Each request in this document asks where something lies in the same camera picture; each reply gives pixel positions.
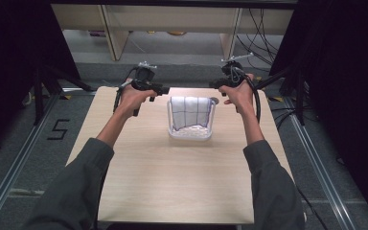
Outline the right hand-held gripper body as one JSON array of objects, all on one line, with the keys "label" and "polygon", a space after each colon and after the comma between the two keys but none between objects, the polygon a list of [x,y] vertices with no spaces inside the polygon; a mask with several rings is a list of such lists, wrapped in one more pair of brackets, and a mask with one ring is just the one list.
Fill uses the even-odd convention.
[{"label": "right hand-held gripper body", "polygon": [[243,56],[231,56],[228,59],[223,59],[223,66],[221,67],[222,73],[225,78],[218,81],[218,86],[238,87],[243,81],[246,81],[251,89],[254,89],[252,79],[243,71],[243,67],[240,64],[240,60],[250,58],[253,54],[249,53]]}]

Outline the beige desk frame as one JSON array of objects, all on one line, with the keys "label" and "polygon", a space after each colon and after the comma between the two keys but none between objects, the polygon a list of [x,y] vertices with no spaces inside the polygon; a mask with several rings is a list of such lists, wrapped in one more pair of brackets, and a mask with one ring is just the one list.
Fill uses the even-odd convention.
[{"label": "beige desk frame", "polygon": [[63,30],[103,31],[110,56],[121,58],[130,31],[211,33],[220,36],[223,56],[235,49],[237,34],[283,35],[291,10],[246,8],[198,8],[166,6],[116,6],[54,4]]}]

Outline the white cloth with purple trim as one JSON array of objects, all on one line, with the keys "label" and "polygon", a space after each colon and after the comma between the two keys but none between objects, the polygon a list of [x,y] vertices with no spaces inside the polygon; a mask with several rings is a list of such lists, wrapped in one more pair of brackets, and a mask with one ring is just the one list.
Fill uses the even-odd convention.
[{"label": "white cloth with purple trim", "polygon": [[210,114],[215,105],[206,97],[171,97],[172,127],[180,130],[184,127],[207,127]]}]

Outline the black curtain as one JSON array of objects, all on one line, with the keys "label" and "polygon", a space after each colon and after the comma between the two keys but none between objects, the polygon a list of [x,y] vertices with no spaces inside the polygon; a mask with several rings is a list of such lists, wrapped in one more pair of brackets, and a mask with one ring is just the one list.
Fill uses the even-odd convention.
[{"label": "black curtain", "polygon": [[368,0],[291,0],[272,70],[292,67],[368,203]]},{"label": "black curtain", "polygon": [[0,136],[34,85],[80,74],[50,0],[0,0]]}]

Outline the black metal stand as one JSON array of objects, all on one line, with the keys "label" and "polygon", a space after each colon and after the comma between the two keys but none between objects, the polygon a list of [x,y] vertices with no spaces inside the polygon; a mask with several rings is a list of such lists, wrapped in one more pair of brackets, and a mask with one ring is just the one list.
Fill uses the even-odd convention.
[{"label": "black metal stand", "polygon": [[95,88],[84,83],[79,76],[72,77],[71,75],[59,70],[56,67],[39,64],[35,68],[33,82],[34,82],[34,103],[35,103],[35,118],[34,125],[38,125],[43,120],[45,115],[43,106],[43,88],[46,88],[50,95],[58,96],[63,92],[58,79],[66,80],[83,91],[93,92]]},{"label": "black metal stand", "polygon": [[296,95],[296,107],[294,109],[297,120],[303,126],[304,122],[304,76],[298,64],[291,64],[278,73],[271,75],[267,80],[263,80],[257,84],[258,89],[263,89],[266,86],[274,83],[279,79],[284,79],[279,92],[283,96],[290,96],[292,93]]}]

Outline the aluminium floor rail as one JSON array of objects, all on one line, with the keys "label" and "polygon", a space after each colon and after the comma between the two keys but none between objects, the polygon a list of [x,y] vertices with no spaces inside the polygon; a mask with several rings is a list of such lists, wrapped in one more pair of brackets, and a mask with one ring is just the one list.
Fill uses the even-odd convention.
[{"label": "aluminium floor rail", "polygon": [[0,183],[0,211],[10,193],[13,183],[17,180],[22,169],[24,168],[37,140],[40,136],[43,128],[45,127],[48,117],[53,110],[53,107],[59,100],[60,95],[51,96],[43,109],[43,115],[41,119],[33,125],[31,132],[29,133],[26,141],[22,145],[22,148],[14,158],[10,168],[8,169],[5,177]]},{"label": "aluminium floor rail", "polygon": [[292,115],[290,119],[310,160],[322,190],[331,205],[340,228],[342,230],[357,230],[357,226],[354,223],[352,216],[350,215],[347,206],[344,204],[339,192],[336,190],[336,187],[333,184],[333,181],[324,163],[322,162],[322,159],[315,148],[306,128],[300,123],[300,120],[296,114]]}]

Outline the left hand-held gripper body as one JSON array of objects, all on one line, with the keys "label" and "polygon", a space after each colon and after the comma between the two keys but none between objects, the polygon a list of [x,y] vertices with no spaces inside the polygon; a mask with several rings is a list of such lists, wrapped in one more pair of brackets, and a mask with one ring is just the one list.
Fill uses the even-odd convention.
[{"label": "left hand-held gripper body", "polygon": [[134,89],[139,91],[152,90],[157,95],[161,94],[161,85],[152,83],[155,75],[155,65],[150,65],[146,61],[139,62],[137,66],[133,67],[127,74],[126,80],[121,84],[121,89],[131,85]]}]

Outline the person's right hand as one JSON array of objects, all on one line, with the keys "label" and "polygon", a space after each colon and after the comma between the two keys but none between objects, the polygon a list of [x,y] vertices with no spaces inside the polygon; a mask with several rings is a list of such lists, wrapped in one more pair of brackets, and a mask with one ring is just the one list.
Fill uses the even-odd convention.
[{"label": "person's right hand", "polygon": [[253,78],[253,74],[247,74],[246,79],[243,80],[239,86],[233,88],[223,85],[218,89],[220,93],[228,97],[224,103],[233,104],[237,112],[242,116],[254,114],[253,90],[248,84]]}]

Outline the person's left hand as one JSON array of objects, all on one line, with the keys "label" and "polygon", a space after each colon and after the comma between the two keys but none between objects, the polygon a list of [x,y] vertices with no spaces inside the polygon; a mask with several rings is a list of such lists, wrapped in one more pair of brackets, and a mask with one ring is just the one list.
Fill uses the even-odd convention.
[{"label": "person's left hand", "polygon": [[156,97],[157,94],[153,90],[140,91],[134,89],[131,85],[124,88],[120,103],[115,113],[121,118],[130,118],[135,110],[138,110],[141,104],[150,97]]}]

